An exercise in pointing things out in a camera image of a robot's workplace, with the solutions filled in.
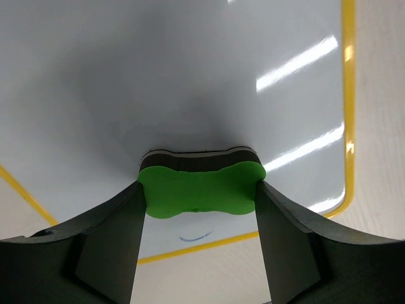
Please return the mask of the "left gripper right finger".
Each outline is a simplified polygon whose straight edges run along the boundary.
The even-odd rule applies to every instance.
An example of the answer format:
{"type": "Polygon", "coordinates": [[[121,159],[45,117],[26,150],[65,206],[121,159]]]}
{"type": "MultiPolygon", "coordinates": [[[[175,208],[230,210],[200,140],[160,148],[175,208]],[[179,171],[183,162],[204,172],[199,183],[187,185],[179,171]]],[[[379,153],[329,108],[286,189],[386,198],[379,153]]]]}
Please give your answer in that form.
{"type": "Polygon", "coordinates": [[[338,224],[256,186],[272,303],[404,303],[404,241],[338,224]]]}

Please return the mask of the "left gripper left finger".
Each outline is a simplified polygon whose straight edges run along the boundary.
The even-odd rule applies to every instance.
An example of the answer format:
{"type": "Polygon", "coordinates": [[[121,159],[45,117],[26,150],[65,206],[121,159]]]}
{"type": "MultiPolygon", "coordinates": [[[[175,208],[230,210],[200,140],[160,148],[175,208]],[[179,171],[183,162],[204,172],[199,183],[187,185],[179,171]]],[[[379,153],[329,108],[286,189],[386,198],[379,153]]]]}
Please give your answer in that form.
{"type": "Polygon", "coordinates": [[[1,303],[130,303],[145,215],[134,182],[66,222],[1,240],[1,303]]]}

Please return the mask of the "green whiteboard eraser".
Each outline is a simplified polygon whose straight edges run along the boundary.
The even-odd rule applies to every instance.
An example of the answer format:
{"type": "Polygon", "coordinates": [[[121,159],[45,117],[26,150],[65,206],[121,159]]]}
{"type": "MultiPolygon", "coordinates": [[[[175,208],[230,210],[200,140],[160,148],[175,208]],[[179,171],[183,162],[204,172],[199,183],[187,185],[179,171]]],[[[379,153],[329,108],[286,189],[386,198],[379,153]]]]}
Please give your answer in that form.
{"type": "Polygon", "coordinates": [[[251,213],[256,185],[265,177],[256,152],[237,146],[190,153],[150,151],[141,160],[137,181],[143,186],[146,213],[170,219],[187,212],[251,213]]]}

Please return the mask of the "yellow-framed small whiteboard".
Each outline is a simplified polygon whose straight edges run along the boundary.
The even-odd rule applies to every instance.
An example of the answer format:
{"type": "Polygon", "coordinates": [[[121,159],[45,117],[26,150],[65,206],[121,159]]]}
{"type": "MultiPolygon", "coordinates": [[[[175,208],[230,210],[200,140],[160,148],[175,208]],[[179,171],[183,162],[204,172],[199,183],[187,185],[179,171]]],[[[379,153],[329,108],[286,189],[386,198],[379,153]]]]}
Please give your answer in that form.
{"type": "Polygon", "coordinates": [[[354,194],[354,1],[2,1],[1,176],[49,225],[154,150],[248,147],[333,217],[354,194]]]}

